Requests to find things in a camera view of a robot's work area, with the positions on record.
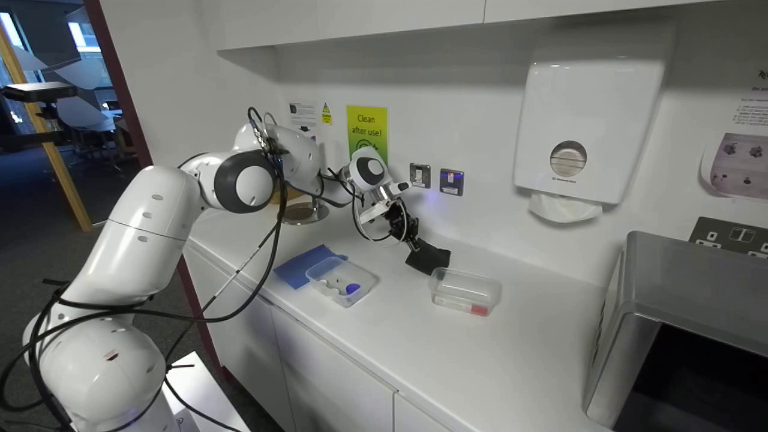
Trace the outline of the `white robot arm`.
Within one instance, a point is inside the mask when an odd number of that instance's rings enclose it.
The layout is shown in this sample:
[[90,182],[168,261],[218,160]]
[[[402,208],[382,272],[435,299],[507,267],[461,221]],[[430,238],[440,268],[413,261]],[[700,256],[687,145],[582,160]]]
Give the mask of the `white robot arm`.
[[402,185],[380,151],[359,146],[345,169],[329,171],[318,145],[260,113],[227,151],[142,169],[75,280],[23,329],[26,364],[72,432],[174,424],[160,394],[165,356],[134,327],[134,310],[168,286],[204,212],[255,213],[288,189],[357,205],[357,224],[382,221],[411,249],[424,248],[417,218],[402,208]]

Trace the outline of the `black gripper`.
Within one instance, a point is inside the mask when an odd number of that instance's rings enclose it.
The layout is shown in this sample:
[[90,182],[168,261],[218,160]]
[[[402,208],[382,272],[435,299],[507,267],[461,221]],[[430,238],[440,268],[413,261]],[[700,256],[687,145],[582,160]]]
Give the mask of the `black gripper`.
[[395,238],[407,253],[419,253],[426,243],[419,238],[414,229],[414,218],[411,217],[405,201],[400,196],[384,199],[384,221],[388,224],[388,236]]

